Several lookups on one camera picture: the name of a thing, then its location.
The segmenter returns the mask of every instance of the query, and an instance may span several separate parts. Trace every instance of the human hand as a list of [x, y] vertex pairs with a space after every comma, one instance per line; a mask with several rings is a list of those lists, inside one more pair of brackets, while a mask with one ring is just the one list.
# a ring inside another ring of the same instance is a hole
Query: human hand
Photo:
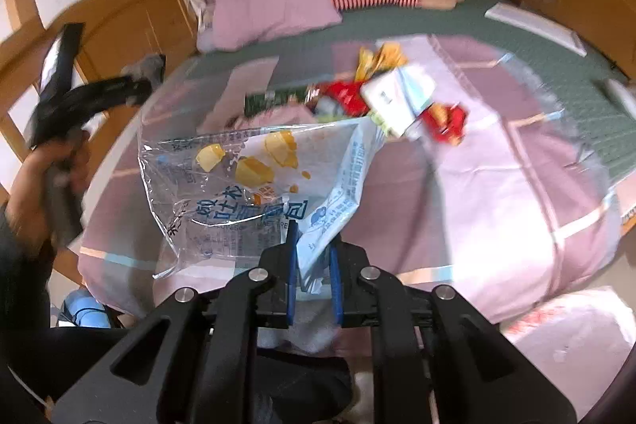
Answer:
[[56, 162], [71, 157], [71, 189], [81, 196], [88, 187], [88, 132], [73, 154], [74, 145], [54, 140], [35, 148], [24, 160], [11, 188], [4, 214], [7, 222], [29, 255], [34, 259], [42, 245], [51, 238], [51, 229], [43, 203], [44, 174]]

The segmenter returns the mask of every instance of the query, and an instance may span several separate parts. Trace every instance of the blue object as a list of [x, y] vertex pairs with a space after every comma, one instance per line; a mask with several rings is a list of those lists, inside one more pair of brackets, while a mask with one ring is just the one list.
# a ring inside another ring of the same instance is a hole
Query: blue object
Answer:
[[97, 302], [90, 292], [82, 287], [67, 295], [62, 303], [62, 314], [78, 327], [112, 327], [106, 308]]
[[312, 226], [316, 225], [322, 218], [327, 215], [327, 208], [320, 207], [312, 214]]
[[289, 225], [287, 231], [287, 243], [294, 243], [294, 250], [291, 253], [291, 264], [289, 265], [289, 283], [287, 285], [287, 321], [290, 325], [294, 323], [294, 312], [296, 311], [296, 281], [298, 277], [298, 257], [296, 244], [298, 243], [298, 225]]
[[342, 283], [338, 268], [338, 252], [333, 241], [329, 245], [329, 275], [332, 281], [333, 314], [336, 315], [336, 323], [342, 325]]

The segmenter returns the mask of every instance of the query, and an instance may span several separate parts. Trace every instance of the metal screw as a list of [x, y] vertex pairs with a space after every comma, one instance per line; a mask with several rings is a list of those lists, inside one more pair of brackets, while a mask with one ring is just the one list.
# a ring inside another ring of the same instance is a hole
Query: metal screw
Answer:
[[192, 288], [181, 288], [174, 294], [177, 302], [190, 302], [195, 297], [195, 291]]
[[265, 268], [254, 268], [249, 271], [248, 275], [254, 282], [259, 282], [268, 278], [270, 274]]
[[380, 270], [375, 266], [365, 266], [360, 270], [360, 275], [366, 280], [376, 280], [380, 276]]
[[435, 288], [435, 294], [442, 300], [452, 300], [455, 298], [455, 290], [448, 284], [442, 284]]

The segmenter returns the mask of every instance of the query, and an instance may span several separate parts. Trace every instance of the plastic bag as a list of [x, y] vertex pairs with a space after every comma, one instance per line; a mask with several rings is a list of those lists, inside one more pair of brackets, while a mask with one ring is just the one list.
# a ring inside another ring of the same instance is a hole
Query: plastic bag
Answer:
[[550, 300], [512, 323], [504, 335], [563, 392], [580, 420], [632, 351], [636, 321], [605, 286]]
[[163, 254], [156, 277], [211, 257], [253, 267], [265, 248], [284, 242], [289, 219], [296, 219], [300, 286], [311, 293], [320, 291], [323, 250], [358, 207], [384, 142], [367, 117], [192, 138], [157, 135], [142, 126], [139, 147], [148, 202], [174, 253], [168, 260]]

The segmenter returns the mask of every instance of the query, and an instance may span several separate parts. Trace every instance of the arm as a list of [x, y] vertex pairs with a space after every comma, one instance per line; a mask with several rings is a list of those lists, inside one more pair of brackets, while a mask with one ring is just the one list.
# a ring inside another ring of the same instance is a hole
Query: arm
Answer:
[[42, 203], [43, 175], [52, 163], [72, 156], [71, 185], [82, 193], [87, 187], [86, 141], [87, 134], [74, 154], [68, 143], [39, 146], [24, 161], [11, 198], [0, 209], [0, 330], [50, 325], [47, 282], [56, 253]]

